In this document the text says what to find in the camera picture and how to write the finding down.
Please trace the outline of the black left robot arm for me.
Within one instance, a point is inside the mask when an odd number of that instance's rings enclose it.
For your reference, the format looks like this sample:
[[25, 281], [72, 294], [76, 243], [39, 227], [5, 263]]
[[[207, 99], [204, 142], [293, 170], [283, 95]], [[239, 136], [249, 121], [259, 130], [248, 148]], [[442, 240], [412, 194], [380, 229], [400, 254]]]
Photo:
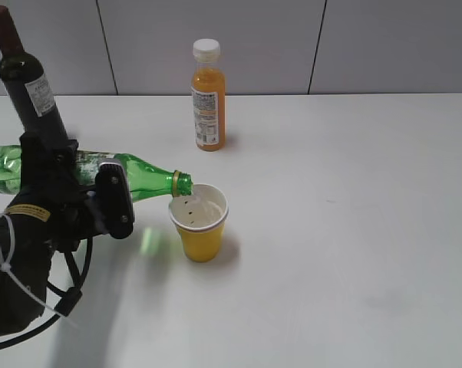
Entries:
[[89, 264], [78, 267], [81, 242], [115, 235], [115, 218], [130, 208], [122, 169], [104, 166], [89, 183], [78, 177], [76, 140], [48, 145], [34, 133], [0, 147], [0, 350], [67, 319]]

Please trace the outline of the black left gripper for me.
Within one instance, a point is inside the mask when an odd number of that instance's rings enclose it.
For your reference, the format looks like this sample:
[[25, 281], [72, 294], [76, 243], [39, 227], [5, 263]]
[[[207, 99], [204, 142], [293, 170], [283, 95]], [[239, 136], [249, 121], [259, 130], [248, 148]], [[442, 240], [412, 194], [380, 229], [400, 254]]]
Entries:
[[76, 251], [79, 243], [108, 229], [94, 197], [95, 186], [82, 185], [75, 177], [77, 140], [51, 147], [33, 132], [23, 133], [21, 144], [21, 186], [10, 205], [33, 205], [50, 215], [32, 238], [52, 243], [57, 251]]

